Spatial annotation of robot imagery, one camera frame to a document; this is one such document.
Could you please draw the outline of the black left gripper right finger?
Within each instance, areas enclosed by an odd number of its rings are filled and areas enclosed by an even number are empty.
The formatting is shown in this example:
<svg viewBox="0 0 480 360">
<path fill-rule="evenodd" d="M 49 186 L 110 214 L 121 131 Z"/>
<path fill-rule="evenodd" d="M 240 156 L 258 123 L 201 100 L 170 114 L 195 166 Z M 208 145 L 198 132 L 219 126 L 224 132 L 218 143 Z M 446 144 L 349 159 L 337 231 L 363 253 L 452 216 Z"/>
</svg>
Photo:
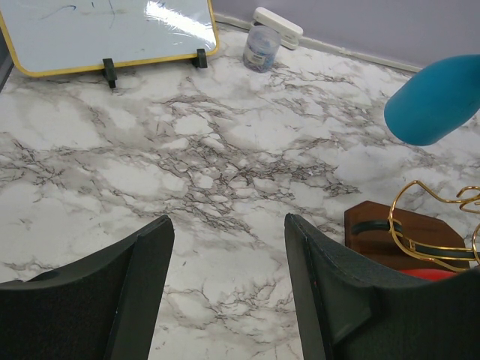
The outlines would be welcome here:
<svg viewBox="0 0 480 360">
<path fill-rule="evenodd" d="M 284 237 L 305 359 L 477 359 L 479 270 L 429 281 L 380 265 L 297 214 Z"/>
</svg>

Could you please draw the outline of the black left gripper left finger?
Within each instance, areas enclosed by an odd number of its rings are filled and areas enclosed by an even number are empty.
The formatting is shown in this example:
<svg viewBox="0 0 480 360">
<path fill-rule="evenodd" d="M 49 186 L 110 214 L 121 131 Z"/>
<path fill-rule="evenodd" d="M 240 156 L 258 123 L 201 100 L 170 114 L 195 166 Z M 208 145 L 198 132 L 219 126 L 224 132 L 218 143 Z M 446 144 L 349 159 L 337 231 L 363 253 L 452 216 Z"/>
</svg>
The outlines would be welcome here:
<svg viewBox="0 0 480 360">
<path fill-rule="evenodd" d="M 28 281 L 1 284 L 2 359 L 147 359 L 174 245 L 163 215 Z"/>
</svg>

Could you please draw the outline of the red wine glass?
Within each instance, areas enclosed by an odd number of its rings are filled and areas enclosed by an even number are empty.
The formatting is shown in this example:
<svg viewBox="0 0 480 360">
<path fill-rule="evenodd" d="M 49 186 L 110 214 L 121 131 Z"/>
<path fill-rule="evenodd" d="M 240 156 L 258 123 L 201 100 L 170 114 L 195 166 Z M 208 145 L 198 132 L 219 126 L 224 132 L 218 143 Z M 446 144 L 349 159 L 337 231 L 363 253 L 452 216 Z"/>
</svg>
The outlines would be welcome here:
<svg viewBox="0 0 480 360">
<path fill-rule="evenodd" d="M 458 273 L 435 268 L 415 268 L 400 270 L 401 273 L 428 281 L 441 281 L 453 278 Z"/>
</svg>

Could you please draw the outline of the blue wine glass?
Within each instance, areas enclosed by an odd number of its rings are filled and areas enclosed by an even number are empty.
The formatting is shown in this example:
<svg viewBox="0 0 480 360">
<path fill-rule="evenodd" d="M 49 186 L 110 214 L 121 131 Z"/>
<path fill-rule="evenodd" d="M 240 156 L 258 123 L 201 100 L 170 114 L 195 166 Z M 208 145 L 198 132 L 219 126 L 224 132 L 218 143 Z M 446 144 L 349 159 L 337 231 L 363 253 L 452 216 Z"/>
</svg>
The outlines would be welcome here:
<svg viewBox="0 0 480 360">
<path fill-rule="evenodd" d="M 387 101 L 388 129 L 404 143 L 429 146 L 479 111 L 479 55 L 458 55 L 428 65 Z"/>
</svg>

